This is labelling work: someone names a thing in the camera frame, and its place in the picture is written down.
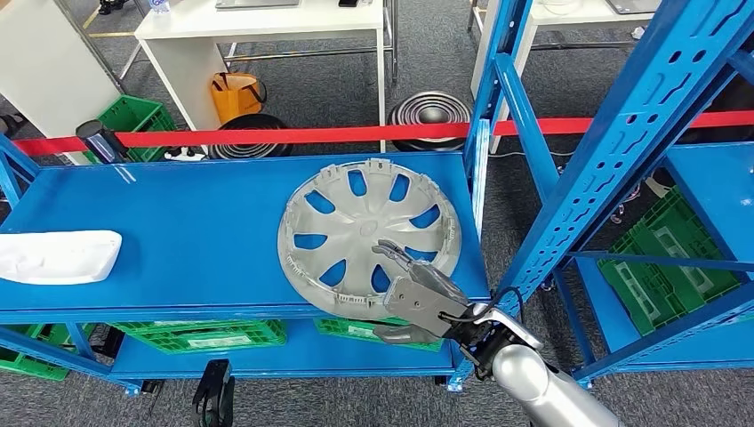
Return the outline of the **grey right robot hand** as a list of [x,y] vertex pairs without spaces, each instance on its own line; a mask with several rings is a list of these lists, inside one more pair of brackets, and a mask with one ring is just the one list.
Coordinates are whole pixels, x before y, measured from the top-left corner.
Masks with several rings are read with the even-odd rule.
[[392,279],[383,305],[406,326],[378,325],[374,335],[385,343],[430,343],[440,340],[452,321],[466,313],[469,300],[459,287],[431,262],[415,260],[396,243],[380,239],[372,247],[394,261],[402,271]]

